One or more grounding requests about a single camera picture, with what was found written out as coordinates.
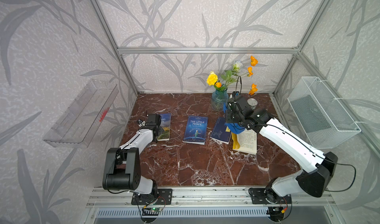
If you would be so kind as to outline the blue cloth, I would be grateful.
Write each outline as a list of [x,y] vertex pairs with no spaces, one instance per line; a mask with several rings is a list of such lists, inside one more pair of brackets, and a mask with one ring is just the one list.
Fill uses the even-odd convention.
[[[226,103],[224,103],[223,105],[223,112],[224,112],[224,115],[225,115],[225,120],[227,120],[227,106],[226,106]],[[241,134],[242,132],[245,131],[245,128],[240,126],[239,124],[233,124],[233,123],[227,123],[225,122],[225,125],[229,128],[229,130],[234,133],[234,134]]]

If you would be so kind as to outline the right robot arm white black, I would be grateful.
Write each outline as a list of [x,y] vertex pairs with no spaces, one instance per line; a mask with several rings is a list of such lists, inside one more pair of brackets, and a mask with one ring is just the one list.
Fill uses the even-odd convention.
[[283,197],[305,192],[321,197],[325,192],[338,162],[332,153],[318,150],[284,127],[266,109],[253,108],[248,99],[233,92],[225,103],[225,119],[233,132],[254,131],[275,143],[300,166],[296,173],[272,179],[263,191],[269,203],[277,203]]

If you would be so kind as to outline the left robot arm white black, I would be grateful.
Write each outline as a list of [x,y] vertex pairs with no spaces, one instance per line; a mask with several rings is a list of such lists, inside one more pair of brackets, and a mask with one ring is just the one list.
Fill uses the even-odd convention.
[[161,116],[149,114],[140,129],[124,145],[107,151],[103,189],[113,194],[132,191],[139,195],[157,195],[157,184],[142,176],[140,154],[163,133]]

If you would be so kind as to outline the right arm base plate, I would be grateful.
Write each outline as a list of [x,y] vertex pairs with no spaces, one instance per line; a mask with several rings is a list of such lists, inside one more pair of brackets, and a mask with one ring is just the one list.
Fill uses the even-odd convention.
[[248,194],[251,197],[252,204],[292,204],[292,197],[290,195],[281,197],[269,188],[251,187],[248,190]]

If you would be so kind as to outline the dark navy Chinese book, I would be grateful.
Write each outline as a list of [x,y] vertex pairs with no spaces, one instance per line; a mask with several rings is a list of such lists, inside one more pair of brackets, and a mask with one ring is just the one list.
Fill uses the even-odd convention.
[[231,139],[231,131],[227,127],[224,117],[218,118],[210,138],[219,143],[229,144]]

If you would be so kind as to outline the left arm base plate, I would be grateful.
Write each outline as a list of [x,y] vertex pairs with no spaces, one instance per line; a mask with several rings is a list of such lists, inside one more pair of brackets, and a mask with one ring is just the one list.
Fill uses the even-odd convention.
[[131,204],[135,206],[148,206],[148,205],[170,205],[172,202],[173,189],[159,188],[154,190],[151,194],[134,193]]

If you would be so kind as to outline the yellow book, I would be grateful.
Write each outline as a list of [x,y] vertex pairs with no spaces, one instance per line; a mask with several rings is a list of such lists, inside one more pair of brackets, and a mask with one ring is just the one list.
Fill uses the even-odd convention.
[[257,154],[257,133],[245,130],[240,134],[232,134],[233,150],[247,154]]

